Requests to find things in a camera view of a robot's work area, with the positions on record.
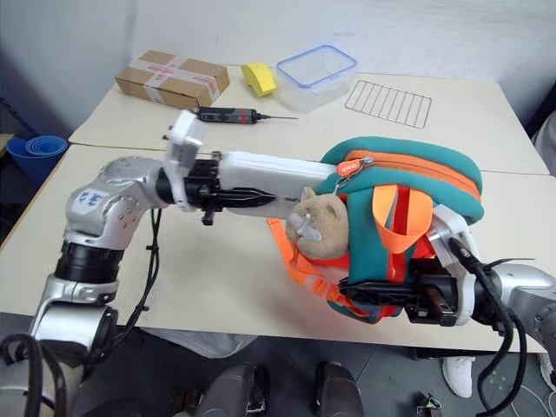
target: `orange strap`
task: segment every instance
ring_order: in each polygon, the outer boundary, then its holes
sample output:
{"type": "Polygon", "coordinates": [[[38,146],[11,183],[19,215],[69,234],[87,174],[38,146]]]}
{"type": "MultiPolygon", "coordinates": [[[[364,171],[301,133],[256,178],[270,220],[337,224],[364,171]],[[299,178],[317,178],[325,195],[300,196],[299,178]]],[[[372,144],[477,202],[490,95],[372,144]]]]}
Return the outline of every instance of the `orange strap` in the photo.
{"type": "Polygon", "coordinates": [[[408,250],[428,231],[433,220],[433,199],[417,189],[409,189],[406,233],[395,233],[388,229],[388,217],[397,195],[398,186],[395,184],[374,187],[374,222],[382,245],[392,254],[401,254],[408,250]]]}
{"type": "Polygon", "coordinates": [[[319,297],[324,297],[328,301],[348,308],[358,317],[369,316],[368,312],[357,308],[345,295],[343,295],[338,289],[338,285],[324,279],[321,271],[315,268],[299,251],[297,246],[288,240],[281,220],[267,219],[267,223],[276,240],[281,257],[286,264],[288,274],[295,282],[306,287],[319,297]]]}

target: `wire rack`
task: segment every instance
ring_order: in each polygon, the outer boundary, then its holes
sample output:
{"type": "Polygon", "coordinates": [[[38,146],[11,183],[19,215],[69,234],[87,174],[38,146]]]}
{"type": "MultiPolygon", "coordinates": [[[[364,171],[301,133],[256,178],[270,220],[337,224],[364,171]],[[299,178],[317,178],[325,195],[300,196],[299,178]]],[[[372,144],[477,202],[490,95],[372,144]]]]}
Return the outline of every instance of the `wire rack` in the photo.
{"type": "Polygon", "coordinates": [[[365,115],[423,129],[432,103],[431,97],[360,80],[347,98],[345,107],[365,115]]]}

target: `white wall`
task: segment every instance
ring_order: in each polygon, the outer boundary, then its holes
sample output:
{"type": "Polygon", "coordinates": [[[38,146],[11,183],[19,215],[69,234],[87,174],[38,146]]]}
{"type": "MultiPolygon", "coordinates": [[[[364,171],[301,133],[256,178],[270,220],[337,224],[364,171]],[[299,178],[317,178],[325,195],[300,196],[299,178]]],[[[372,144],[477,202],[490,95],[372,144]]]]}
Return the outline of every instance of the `white wall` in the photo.
{"type": "Polygon", "coordinates": [[[6,54],[73,129],[147,49],[275,65],[332,43],[364,72],[499,81],[522,122],[556,77],[554,0],[0,2],[6,54]]]}

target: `blue lid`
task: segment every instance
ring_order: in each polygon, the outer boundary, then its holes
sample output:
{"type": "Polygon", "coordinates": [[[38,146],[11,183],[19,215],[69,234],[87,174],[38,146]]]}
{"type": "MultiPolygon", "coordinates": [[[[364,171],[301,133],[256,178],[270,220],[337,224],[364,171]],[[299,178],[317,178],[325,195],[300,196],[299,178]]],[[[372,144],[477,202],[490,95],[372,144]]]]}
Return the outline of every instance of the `blue lid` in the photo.
{"type": "Polygon", "coordinates": [[[332,45],[321,45],[280,61],[278,70],[300,89],[325,83],[357,65],[351,56],[332,45]]]}

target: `shoe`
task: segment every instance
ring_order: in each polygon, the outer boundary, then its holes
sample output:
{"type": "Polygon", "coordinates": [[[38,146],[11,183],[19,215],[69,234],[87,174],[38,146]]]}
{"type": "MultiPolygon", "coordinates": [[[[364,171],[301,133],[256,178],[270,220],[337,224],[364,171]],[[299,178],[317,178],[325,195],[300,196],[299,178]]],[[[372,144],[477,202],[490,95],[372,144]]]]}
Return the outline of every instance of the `shoe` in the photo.
{"type": "Polygon", "coordinates": [[[539,364],[542,379],[545,380],[550,389],[556,392],[556,385],[554,385],[556,374],[554,374],[554,368],[553,364],[550,362],[550,356],[548,356],[548,354],[539,354],[539,364]]]}
{"type": "Polygon", "coordinates": [[[471,378],[471,364],[475,358],[469,356],[456,356],[444,358],[442,374],[446,384],[454,394],[462,398],[469,398],[473,393],[473,380],[471,378]]]}

